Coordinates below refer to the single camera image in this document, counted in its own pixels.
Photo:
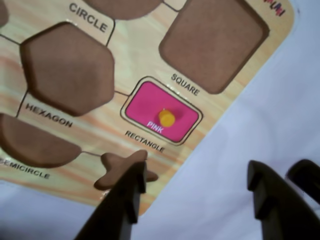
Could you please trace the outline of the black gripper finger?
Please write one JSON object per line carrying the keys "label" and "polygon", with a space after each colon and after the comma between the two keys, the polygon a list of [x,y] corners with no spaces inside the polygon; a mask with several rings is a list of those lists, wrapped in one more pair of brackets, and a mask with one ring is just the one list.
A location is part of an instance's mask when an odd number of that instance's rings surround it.
{"label": "black gripper finger", "polygon": [[251,160],[247,189],[264,240],[318,240],[320,219],[301,196],[271,167]]}
{"label": "black gripper finger", "polygon": [[134,163],[86,222],[87,240],[129,240],[147,190],[145,162]]}

